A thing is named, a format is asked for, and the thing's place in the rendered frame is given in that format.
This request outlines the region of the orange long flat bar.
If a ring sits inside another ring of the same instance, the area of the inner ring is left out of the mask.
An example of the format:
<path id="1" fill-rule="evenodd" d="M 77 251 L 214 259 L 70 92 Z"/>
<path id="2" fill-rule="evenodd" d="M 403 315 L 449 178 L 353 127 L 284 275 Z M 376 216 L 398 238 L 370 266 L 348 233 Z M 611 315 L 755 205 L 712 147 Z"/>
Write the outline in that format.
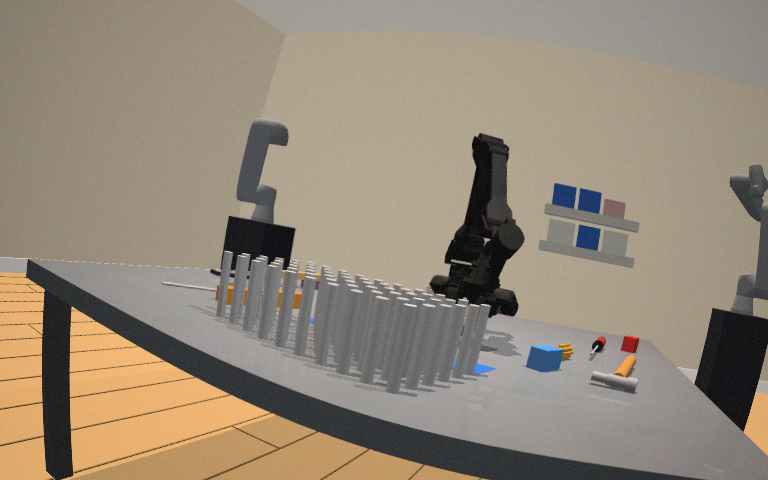
<path id="1" fill-rule="evenodd" d="M 216 301 L 218 300 L 219 286 L 220 285 L 217 285 Z M 246 305 L 246 301 L 245 300 L 246 300 L 246 296 L 247 296 L 247 291 L 248 291 L 248 288 L 245 289 L 245 294 L 244 294 L 245 299 L 244 299 L 244 304 L 243 305 Z M 231 304 L 231 302 L 232 302 L 232 299 L 231 299 L 232 293 L 233 293 L 233 286 L 229 286 L 228 292 L 227 292 L 227 302 L 226 302 L 226 304 Z M 280 307 L 281 296 L 282 296 L 282 290 L 279 291 L 278 301 L 277 301 L 277 305 L 278 306 L 277 307 Z M 299 308 L 300 301 L 301 301 L 301 296 L 302 296 L 302 293 L 295 291 L 293 308 Z"/>

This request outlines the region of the blue flat strip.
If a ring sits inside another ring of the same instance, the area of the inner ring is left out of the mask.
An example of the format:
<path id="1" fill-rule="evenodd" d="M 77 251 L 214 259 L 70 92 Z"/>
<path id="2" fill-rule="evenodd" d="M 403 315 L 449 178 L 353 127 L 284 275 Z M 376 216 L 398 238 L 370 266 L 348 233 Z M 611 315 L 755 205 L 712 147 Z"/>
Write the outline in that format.
<path id="1" fill-rule="evenodd" d="M 314 319 L 310 319 L 310 322 L 313 323 L 313 320 Z M 455 361 L 456 361 L 456 358 L 454 360 L 454 365 L 455 365 Z M 453 365 L 453 369 L 454 369 L 454 365 Z M 488 371 L 492 371 L 492 370 L 495 370 L 495 368 L 488 367 L 488 366 L 485 366 L 485 365 L 480 365 L 480 364 L 477 363 L 477 366 L 475 368 L 474 374 L 480 374 L 480 373 L 484 373 L 484 372 L 488 372 Z"/>

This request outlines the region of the red cube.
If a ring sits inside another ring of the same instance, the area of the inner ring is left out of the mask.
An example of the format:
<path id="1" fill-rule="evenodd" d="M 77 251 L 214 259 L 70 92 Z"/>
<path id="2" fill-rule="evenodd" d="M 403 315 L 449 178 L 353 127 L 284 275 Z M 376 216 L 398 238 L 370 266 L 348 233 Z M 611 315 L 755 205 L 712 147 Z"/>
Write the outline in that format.
<path id="1" fill-rule="evenodd" d="M 628 335 L 624 336 L 621 351 L 636 353 L 638 342 L 639 342 L 639 338 L 637 337 L 628 336 Z"/>

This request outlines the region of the red-handled screwdriver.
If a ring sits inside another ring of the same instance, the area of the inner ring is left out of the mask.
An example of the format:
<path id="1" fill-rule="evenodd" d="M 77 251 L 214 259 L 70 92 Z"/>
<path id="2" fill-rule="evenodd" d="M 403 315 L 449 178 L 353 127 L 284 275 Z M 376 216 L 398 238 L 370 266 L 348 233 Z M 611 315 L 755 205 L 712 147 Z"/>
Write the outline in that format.
<path id="1" fill-rule="evenodd" d="M 590 356 L 594 354 L 594 352 L 599 352 L 601 349 L 603 349 L 604 345 L 606 343 L 606 340 L 604 337 L 598 337 L 598 339 L 592 344 L 593 351 L 590 353 Z"/>

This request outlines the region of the orange-handled screwdriver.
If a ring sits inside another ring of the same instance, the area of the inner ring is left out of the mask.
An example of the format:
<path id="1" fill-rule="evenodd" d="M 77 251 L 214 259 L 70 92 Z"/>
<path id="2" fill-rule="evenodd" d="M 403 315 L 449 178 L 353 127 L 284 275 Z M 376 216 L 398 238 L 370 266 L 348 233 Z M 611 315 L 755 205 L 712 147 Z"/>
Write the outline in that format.
<path id="1" fill-rule="evenodd" d="M 573 352 L 574 352 L 574 351 L 572 351 L 573 346 L 570 347 L 570 345 L 571 344 L 560 344 L 558 346 L 555 346 L 555 347 L 557 347 L 559 349 L 561 349 L 561 348 L 564 349 L 562 359 L 570 358 L 571 357 L 570 355 L 573 354 Z"/>

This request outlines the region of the blue rectangular block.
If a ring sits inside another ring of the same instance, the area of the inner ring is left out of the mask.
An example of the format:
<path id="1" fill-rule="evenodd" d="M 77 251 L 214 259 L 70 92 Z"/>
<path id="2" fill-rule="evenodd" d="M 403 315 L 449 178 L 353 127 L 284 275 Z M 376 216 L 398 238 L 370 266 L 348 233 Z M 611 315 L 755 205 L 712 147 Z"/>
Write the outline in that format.
<path id="1" fill-rule="evenodd" d="M 564 349 L 553 346 L 531 346 L 526 368 L 540 372 L 558 371 L 561 365 Z"/>

